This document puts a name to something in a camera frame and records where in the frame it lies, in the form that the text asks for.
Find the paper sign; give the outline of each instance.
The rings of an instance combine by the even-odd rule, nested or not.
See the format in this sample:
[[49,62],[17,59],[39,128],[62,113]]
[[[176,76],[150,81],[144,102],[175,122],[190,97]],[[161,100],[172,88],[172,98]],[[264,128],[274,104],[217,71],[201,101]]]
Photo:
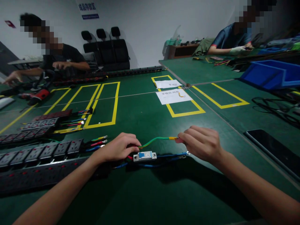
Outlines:
[[193,100],[183,89],[156,92],[162,105]]
[[157,88],[175,88],[181,86],[177,80],[155,81]]
[[98,19],[99,14],[93,0],[76,0],[82,19]]

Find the yellow tape outline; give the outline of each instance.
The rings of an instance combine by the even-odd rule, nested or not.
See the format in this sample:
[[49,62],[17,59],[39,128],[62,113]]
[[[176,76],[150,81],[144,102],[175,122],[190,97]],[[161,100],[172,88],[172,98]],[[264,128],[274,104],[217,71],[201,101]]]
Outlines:
[[[170,80],[173,80],[172,77],[170,77],[170,75],[165,75],[165,76],[159,76],[159,77],[152,77],[152,81],[153,83],[155,84],[156,86],[156,83],[155,83],[155,78],[161,78],[161,77],[168,77],[170,78]],[[201,113],[205,113],[205,111],[197,104],[197,102],[195,102],[195,100],[191,100],[191,102],[197,107],[197,109],[199,109],[199,111],[193,111],[193,112],[183,112],[183,113],[174,113],[173,109],[171,108],[170,104],[166,104],[171,116],[174,118],[174,117],[182,117],[182,116],[190,116],[190,115],[196,115],[196,114],[201,114]]]
[[[51,91],[59,91],[59,90],[65,90],[65,89],[70,89],[70,88],[59,88],[59,89],[53,89]],[[64,93],[55,103],[53,106],[51,106],[51,109],[53,109],[55,107],[56,104],[59,103],[60,100],[62,100],[62,98],[69,92],[70,90],[66,91],[66,93]],[[37,104],[31,106],[30,108],[28,108],[24,113],[22,113],[20,116],[18,116],[17,118],[15,118],[12,122],[10,122],[6,127],[4,127],[1,131],[0,134],[2,134],[4,131],[6,131],[8,128],[10,128],[13,124],[15,124],[19,119],[21,119],[23,116],[25,116],[30,110],[32,110]]]
[[[89,109],[90,106],[91,106],[91,104],[92,104],[92,102],[94,101],[95,95],[97,94],[97,92],[98,92],[98,90],[99,90],[101,84],[92,84],[92,85],[84,85],[84,86],[81,86],[81,87],[76,91],[76,93],[72,96],[72,98],[68,101],[68,103],[67,103],[67,104],[65,105],[65,107],[62,109],[62,111],[66,110],[66,109],[69,107],[69,105],[72,103],[72,101],[74,100],[74,98],[79,94],[79,92],[81,91],[82,88],[85,88],[85,87],[93,87],[93,86],[97,86],[97,87],[96,87],[96,90],[94,91],[94,93],[93,93],[93,95],[92,95],[92,97],[91,97],[91,99],[90,99],[90,101],[89,101],[89,103],[88,103],[88,105],[87,105],[87,108],[86,108],[86,109]],[[67,129],[63,129],[63,130],[56,130],[56,131],[54,131],[53,133],[69,132],[69,131],[71,131],[71,130],[73,130],[73,129],[74,129],[74,128],[67,128]]]
[[225,109],[225,108],[231,108],[231,107],[237,107],[237,106],[242,106],[242,105],[249,105],[250,103],[246,102],[245,100],[241,99],[240,97],[232,94],[231,92],[225,90],[224,88],[216,85],[215,83],[211,83],[213,86],[216,86],[217,88],[221,89],[222,91],[226,92],[227,94],[231,95],[232,97],[236,98],[239,100],[239,103],[234,103],[234,104],[229,104],[229,105],[220,105],[217,103],[215,100],[213,100],[211,97],[209,97],[207,94],[205,94],[203,91],[201,91],[199,88],[195,87],[194,85],[192,86],[194,89],[196,89],[198,92],[203,94],[208,100],[210,100],[212,103],[214,103],[216,106],[218,106],[220,109]]
[[60,90],[67,90],[67,91],[44,113],[44,115],[47,115],[69,93],[71,88],[66,87],[66,88],[53,89],[51,93]]
[[98,100],[99,100],[99,98],[100,98],[100,95],[101,95],[101,92],[102,92],[104,86],[107,85],[107,84],[115,84],[115,83],[117,84],[117,89],[116,89],[115,103],[114,103],[113,113],[112,113],[112,121],[111,121],[111,122],[101,123],[101,124],[93,124],[93,125],[89,125],[90,120],[91,120],[91,118],[92,118],[92,116],[93,116],[93,114],[91,114],[91,115],[88,115],[88,117],[87,117],[87,120],[86,120],[86,122],[85,122],[85,124],[84,124],[84,127],[83,127],[84,129],[97,128],[97,127],[104,127],[104,126],[110,126],[110,125],[115,125],[115,124],[116,124],[117,109],[118,109],[118,96],[119,96],[119,89],[120,89],[120,83],[121,83],[120,81],[102,84],[102,86],[101,86],[101,88],[100,88],[100,90],[99,90],[99,92],[98,92],[98,94],[97,94],[96,100],[95,100],[95,102],[94,102],[94,104],[93,104],[92,107],[93,107],[93,109],[96,108],[97,103],[98,103]]

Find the person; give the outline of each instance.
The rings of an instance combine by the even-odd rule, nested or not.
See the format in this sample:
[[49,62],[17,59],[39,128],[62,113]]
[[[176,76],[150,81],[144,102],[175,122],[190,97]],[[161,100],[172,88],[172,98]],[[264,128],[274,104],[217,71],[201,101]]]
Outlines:
[[60,43],[59,39],[54,37],[54,32],[50,31],[50,27],[46,26],[46,22],[38,16],[28,13],[20,15],[20,25],[26,32],[32,33],[37,43],[42,44],[46,54],[43,55],[43,62],[39,67],[14,71],[7,77],[4,84],[12,86],[15,81],[22,82],[22,75],[40,76],[47,69],[66,70],[68,74],[85,73],[90,70],[83,55],[76,48]]
[[[300,203],[252,172],[233,154],[225,151],[218,132],[191,126],[178,134],[176,143],[207,161],[227,176],[248,198],[261,216],[270,224],[300,224]],[[125,159],[141,146],[134,134],[121,133],[110,143],[95,151],[81,166],[65,177],[28,208],[15,222],[19,224],[55,224],[89,180],[97,167],[107,161]]]
[[276,3],[277,0],[252,0],[252,4],[247,6],[247,11],[243,12],[243,17],[239,18],[239,22],[234,22],[219,32],[207,54],[233,56],[248,54],[253,49],[251,23],[255,22],[256,17],[262,15],[264,11],[268,11],[269,6]]

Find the blue shirt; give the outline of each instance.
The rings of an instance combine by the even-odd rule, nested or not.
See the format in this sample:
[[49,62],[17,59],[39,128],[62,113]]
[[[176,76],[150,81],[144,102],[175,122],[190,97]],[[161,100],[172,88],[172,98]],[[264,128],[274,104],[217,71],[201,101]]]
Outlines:
[[251,42],[251,33],[245,32],[234,34],[234,24],[235,23],[232,23],[221,30],[213,41],[212,46],[227,49],[243,46]]

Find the blue plastic bin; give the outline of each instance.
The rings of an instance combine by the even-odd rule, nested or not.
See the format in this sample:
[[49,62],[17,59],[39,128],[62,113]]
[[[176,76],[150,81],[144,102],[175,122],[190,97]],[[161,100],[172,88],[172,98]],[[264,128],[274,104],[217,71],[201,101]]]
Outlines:
[[277,52],[283,52],[286,51],[287,48],[266,48],[266,49],[262,49],[259,51],[258,55],[262,55],[262,54],[272,54],[272,53],[277,53]]
[[300,86],[300,66],[275,60],[251,62],[241,79],[266,90],[294,88]]

